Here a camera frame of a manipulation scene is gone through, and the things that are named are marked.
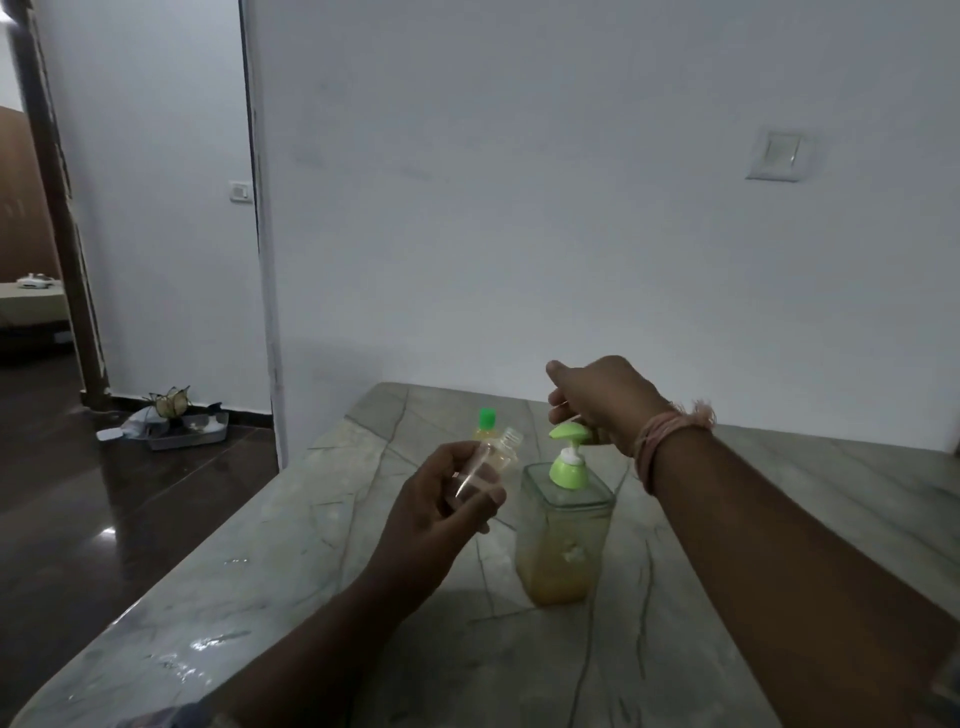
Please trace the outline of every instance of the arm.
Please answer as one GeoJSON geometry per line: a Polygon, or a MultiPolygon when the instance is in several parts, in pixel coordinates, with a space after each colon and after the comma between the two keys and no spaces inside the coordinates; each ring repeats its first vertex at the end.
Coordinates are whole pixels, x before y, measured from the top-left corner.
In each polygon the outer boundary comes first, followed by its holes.
{"type": "MultiPolygon", "coordinates": [[[[551,420],[625,454],[669,403],[621,357],[547,368],[551,420]]],[[[704,430],[660,445],[656,494],[711,602],[787,726],[909,725],[957,622],[839,538],[704,430]]]]}
{"type": "Polygon", "coordinates": [[[476,443],[437,449],[403,485],[360,577],[316,614],[227,680],[204,704],[243,728],[326,725],[400,623],[430,596],[467,541],[496,514],[503,488],[447,516],[441,489],[476,443]]]}

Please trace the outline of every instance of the brown wall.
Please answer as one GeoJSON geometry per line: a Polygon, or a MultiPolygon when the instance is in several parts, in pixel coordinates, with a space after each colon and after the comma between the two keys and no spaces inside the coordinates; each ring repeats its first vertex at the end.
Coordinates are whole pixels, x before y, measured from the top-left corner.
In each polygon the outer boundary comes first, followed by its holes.
{"type": "Polygon", "coordinates": [[[27,116],[0,107],[0,282],[60,277],[27,116]]]}

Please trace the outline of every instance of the left hand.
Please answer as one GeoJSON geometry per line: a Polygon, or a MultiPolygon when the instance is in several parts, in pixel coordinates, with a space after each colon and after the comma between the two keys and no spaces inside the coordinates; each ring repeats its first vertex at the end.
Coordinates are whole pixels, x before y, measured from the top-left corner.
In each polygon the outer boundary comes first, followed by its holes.
{"type": "Polygon", "coordinates": [[[452,514],[444,503],[444,483],[466,465],[478,445],[441,445],[410,476],[364,569],[361,578],[385,590],[407,613],[437,590],[457,554],[507,499],[507,492],[497,486],[471,497],[452,514]]]}

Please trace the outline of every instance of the pink thread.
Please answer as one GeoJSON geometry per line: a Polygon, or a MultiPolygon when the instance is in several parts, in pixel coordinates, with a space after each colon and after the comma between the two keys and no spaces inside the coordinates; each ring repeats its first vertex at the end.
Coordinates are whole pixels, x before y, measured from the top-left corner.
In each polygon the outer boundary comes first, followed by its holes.
{"type": "Polygon", "coordinates": [[[669,435],[684,427],[701,427],[705,430],[712,430],[716,425],[716,413],[713,407],[703,400],[696,400],[693,403],[693,412],[686,414],[686,410],[675,402],[670,402],[673,410],[661,412],[650,418],[640,434],[636,437],[634,443],[634,461],[636,462],[636,474],[643,483],[643,488],[650,495],[654,494],[653,484],[650,482],[650,466],[654,462],[654,454],[660,443],[669,435]]]}

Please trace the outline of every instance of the table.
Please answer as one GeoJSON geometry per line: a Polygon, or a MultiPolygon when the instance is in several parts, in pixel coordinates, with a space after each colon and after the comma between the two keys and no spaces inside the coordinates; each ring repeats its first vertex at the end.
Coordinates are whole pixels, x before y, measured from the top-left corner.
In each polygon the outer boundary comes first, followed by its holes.
{"type": "MultiPolygon", "coordinates": [[[[360,572],[404,480],[477,410],[552,460],[542,402],[384,383],[71,661],[15,728],[105,726],[199,699],[360,572]]],[[[960,461],[739,427],[718,436],[800,505],[960,615],[960,461]]],[[[390,641],[350,726],[772,726],[778,722],[658,503],[612,448],[618,493],[589,603],[537,609],[513,569],[516,498],[390,641]]],[[[511,496],[518,473],[506,480],[511,496]]]]}

